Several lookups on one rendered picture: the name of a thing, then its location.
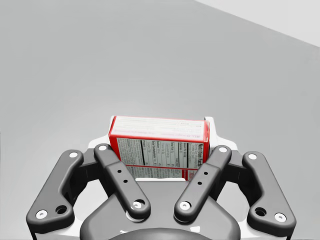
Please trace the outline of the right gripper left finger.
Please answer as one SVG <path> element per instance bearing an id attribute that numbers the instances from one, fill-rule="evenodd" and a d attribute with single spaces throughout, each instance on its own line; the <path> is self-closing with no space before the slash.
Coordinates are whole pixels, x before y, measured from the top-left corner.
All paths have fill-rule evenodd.
<path id="1" fill-rule="evenodd" d="M 105 190 L 117 194 L 132 218 L 150 216 L 151 204 L 127 166 L 109 144 L 101 143 L 85 153 L 71 149 L 61 154 L 26 215 L 28 227 L 64 229 L 72 225 L 76 200 L 93 180 L 104 181 Z"/>

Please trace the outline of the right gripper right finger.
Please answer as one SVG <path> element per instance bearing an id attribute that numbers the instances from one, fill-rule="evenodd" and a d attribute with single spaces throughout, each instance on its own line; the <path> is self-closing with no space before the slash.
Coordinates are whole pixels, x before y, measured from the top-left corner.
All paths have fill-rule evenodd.
<path id="1" fill-rule="evenodd" d="M 266 159 L 257 151 L 240 154 L 237 145 L 217 135 L 213 117 L 209 125 L 209 152 L 206 162 L 189 180 L 174 206 L 174 215 L 191 222 L 201 212 L 205 201 L 218 197 L 226 182 L 238 185 L 249 210 L 247 224 L 257 231 L 293 231 L 296 217 Z"/>

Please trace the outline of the red and white carton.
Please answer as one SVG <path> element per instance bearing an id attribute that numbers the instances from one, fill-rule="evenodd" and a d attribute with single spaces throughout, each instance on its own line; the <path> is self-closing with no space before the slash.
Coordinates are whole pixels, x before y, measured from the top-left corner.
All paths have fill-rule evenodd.
<path id="1" fill-rule="evenodd" d="M 208 159 L 210 124 L 118 115 L 111 122 L 108 138 L 135 178 L 190 180 Z"/>

